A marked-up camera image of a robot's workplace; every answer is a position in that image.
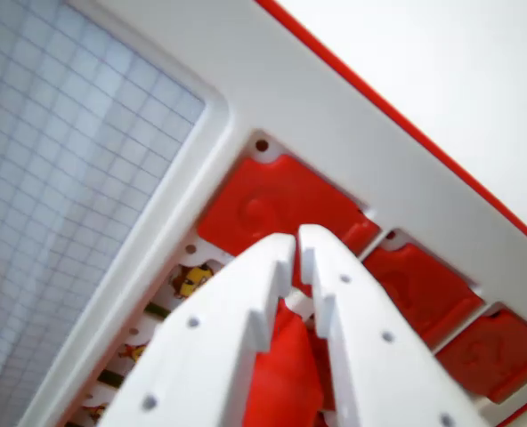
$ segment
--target mounting hole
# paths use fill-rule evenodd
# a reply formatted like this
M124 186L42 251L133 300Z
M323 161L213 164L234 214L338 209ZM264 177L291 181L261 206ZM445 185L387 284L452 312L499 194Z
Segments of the mounting hole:
M385 340L386 342L393 342L394 341L394 335L392 334L392 332L384 331L382 333L382 339Z
M198 325L200 325L200 320L199 318L191 317L189 318L188 322L186 322L186 324L188 325L188 327L197 327Z
M145 411L150 411L155 407L157 407L157 398L155 398L154 396L149 395L142 402L142 408Z
M453 418L451 418L450 414L446 413L440 415L440 422L443 427L453 427L455 425Z
M267 151L267 149L270 147L270 143L266 140L257 140L255 142L255 149L258 151L261 151L262 153L264 151Z

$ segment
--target white plastic frame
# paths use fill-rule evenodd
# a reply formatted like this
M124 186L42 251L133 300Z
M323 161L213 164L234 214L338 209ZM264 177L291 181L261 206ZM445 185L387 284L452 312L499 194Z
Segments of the white plastic frame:
M260 132L366 204L382 229L378 240L404 230L478 284L487 302L502 301L527 319L527 238L258 4L72 3L181 79L207 109L20 426L59 420L134 302L169 255L182 253L201 210ZM517 395L524 404L527 388ZM506 417L514 409L504 405L496 409Z

